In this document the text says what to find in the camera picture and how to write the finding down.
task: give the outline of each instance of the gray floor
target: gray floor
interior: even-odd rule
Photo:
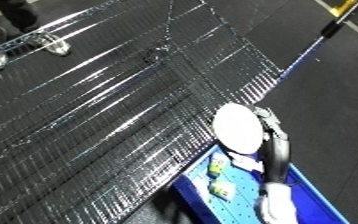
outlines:
[[[101,0],[60,2],[34,6],[48,22]],[[332,19],[312,0],[209,2],[281,68]],[[260,104],[271,107],[290,134],[293,162],[351,223],[358,223],[358,33],[345,27]],[[166,191],[126,221],[193,222],[174,193]]]

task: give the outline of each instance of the blue tray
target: blue tray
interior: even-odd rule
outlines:
[[[199,195],[194,182],[210,181],[207,168],[210,155],[215,152],[223,153],[218,146],[213,146],[180,175],[173,186],[203,223],[260,223],[253,208],[260,183],[258,175],[254,173],[227,165],[218,179],[236,184],[236,195],[233,200],[224,201],[213,195],[203,200]],[[297,208],[300,224],[349,223],[292,164],[288,182],[295,183],[292,186],[292,200]]]

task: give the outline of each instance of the white disc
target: white disc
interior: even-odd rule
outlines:
[[[243,105],[228,103],[221,107],[212,126],[216,137],[237,153],[253,154],[262,145],[262,124],[258,117]]]

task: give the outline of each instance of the robotic hand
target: robotic hand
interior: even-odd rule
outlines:
[[[280,121],[270,109],[256,107],[265,132],[264,142],[258,156],[263,161],[263,184],[259,191],[255,211],[265,224],[295,224],[296,208],[291,200],[291,188],[285,184],[289,163],[290,143]]]

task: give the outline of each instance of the black rubber mat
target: black rubber mat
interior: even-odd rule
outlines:
[[[0,223],[118,222],[213,138],[225,102],[278,68],[204,1],[109,1],[44,27],[61,58],[0,46]]]

